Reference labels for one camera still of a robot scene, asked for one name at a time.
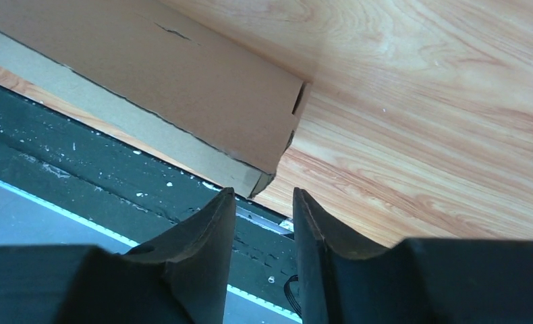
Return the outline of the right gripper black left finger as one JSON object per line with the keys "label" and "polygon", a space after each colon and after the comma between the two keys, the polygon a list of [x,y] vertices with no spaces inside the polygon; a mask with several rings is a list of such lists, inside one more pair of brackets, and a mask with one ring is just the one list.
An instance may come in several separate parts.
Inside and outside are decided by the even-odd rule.
{"label": "right gripper black left finger", "polygon": [[126,253],[92,244],[0,246],[0,323],[221,323],[233,188]]}

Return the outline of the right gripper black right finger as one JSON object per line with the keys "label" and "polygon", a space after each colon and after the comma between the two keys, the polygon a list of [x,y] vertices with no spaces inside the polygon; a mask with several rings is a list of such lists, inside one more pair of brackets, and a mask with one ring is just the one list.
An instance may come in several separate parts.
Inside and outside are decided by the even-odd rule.
{"label": "right gripper black right finger", "polygon": [[293,192],[304,323],[533,323],[533,241],[383,246]]}

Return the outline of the cardboard sheet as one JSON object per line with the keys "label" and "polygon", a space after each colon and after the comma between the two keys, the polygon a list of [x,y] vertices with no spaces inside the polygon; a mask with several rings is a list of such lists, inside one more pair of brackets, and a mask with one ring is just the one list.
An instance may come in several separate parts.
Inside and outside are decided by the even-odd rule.
{"label": "cardboard sheet", "polygon": [[0,1],[0,83],[246,198],[309,83],[162,1]]}

